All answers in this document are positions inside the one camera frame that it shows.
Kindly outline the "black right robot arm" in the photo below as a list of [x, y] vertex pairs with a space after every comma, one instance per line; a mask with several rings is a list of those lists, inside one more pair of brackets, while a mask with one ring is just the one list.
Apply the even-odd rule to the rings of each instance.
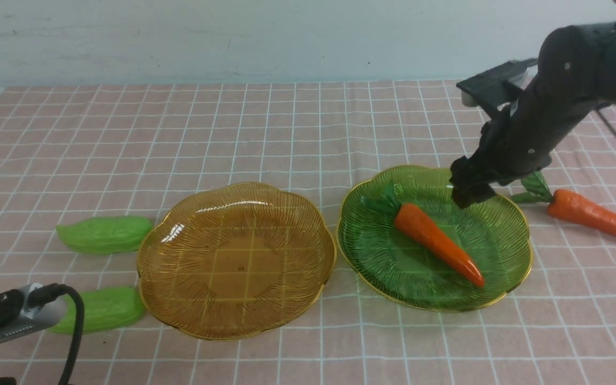
[[594, 110], [616, 105], [616, 22], [551, 32], [537, 58], [510, 60], [457, 83], [489, 116], [477, 150], [451, 165], [460, 208], [551, 163], [556, 146]]

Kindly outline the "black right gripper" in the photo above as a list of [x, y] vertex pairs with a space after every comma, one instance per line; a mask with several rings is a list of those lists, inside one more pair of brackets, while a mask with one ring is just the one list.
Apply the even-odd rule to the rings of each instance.
[[481, 204], [496, 195], [493, 184], [548, 166], [550, 153], [596, 106], [597, 97], [572, 86], [531, 81], [490, 122], [474, 154], [451, 164], [453, 202], [462, 209]]

